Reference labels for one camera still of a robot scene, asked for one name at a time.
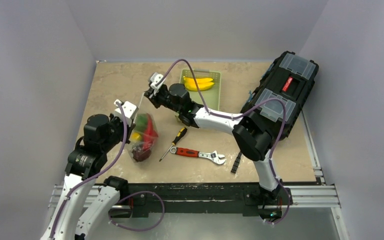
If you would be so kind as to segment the green bell pepper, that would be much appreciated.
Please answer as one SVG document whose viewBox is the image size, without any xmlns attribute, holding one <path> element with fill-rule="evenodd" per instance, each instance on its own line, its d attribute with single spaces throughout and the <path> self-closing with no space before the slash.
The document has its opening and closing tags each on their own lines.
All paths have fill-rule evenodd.
<svg viewBox="0 0 384 240">
<path fill-rule="evenodd" d="M 139 133 L 144 133 L 145 130 L 148 128 L 148 121 L 149 121 L 148 114 L 140 113 L 135 119 L 134 130 Z"/>
</svg>

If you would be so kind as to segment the red chili pepper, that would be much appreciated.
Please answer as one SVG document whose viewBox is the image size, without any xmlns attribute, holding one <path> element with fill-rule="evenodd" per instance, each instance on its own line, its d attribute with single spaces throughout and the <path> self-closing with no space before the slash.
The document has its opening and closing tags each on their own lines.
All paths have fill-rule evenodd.
<svg viewBox="0 0 384 240">
<path fill-rule="evenodd" d="M 148 124 L 147 129 L 143 132 L 143 141 L 146 144 L 153 145 L 156 139 L 159 137 L 155 127 L 154 122 L 150 114 L 148 114 Z"/>
</svg>

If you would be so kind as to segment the clear dotted zip top bag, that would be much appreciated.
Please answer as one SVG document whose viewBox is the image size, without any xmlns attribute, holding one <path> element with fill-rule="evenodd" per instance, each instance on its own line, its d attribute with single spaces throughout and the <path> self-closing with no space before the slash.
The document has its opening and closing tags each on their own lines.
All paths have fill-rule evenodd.
<svg viewBox="0 0 384 240">
<path fill-rule="evenodd" d="M 153 148 L 159 138 L 157 126 L 149 108 L 144 105 L 145 94 L 142 93 L 138 112 L 134 119 L 135 127 L 130 135 L 128 153 L 136 162 L 143 162 L 150 158 Z"/>
</svg>

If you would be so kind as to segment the dark red purple fruit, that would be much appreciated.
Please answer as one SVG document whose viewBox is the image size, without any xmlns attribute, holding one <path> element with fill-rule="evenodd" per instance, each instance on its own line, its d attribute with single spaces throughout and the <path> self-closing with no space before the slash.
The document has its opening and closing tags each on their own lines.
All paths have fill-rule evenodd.
<svg viewBox="0 0 384 240">
<path fill-rule="evenodd" d="M 152 150 L 150 148 L 142 149 L 142 148 L 134 148 L 132 149 L 132 158 L 136 162 L 143 162 L 147 160 L 152 154 Z"/>
</svg>

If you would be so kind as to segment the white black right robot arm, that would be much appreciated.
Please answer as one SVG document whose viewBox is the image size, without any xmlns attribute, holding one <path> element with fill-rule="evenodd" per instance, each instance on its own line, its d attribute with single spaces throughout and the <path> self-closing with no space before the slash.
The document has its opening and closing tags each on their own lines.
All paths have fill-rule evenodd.
<svg viewBox="0 0 384 240">
<path fill-rule="evenodd" d="M 234 137 L 242 154 L 254 162 L 257 171 L 260 196 L 268 204 L 280 198 L 281 182 L 273 165 L 273 153 L 280 137 L 255 112 L 257 106 L 242 114 L 226 113 L 207 108 L 205 104 L 193 101 L 183 84 L 170 87 L 150 87 L 144 96 L 155 108 L 166 107 L 176 113 L 189 127 L 217 130 Z"/>
</svg>

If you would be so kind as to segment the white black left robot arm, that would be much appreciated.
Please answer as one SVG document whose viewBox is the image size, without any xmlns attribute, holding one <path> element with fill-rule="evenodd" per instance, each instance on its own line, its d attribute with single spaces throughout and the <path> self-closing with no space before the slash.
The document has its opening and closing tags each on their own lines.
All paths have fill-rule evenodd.
<svg viewBox="0 0 384 240">
<path fill-rule="evenodd" d="M 97 178 L 108 170 L 104 166 L 108 161 L 107 154 L 116 145 L 124 147 L 129 143 L 135 116 L 133 111 L 116 109 L 110 115 L 95 114 L 87 119 L 83 135 L 68 155 L 62 192 L 41 239 L 86 240 L 110 207 L 128 201 L 128 181 L 109 176 L 98 196 L 85 207 Z"/>
</svg>

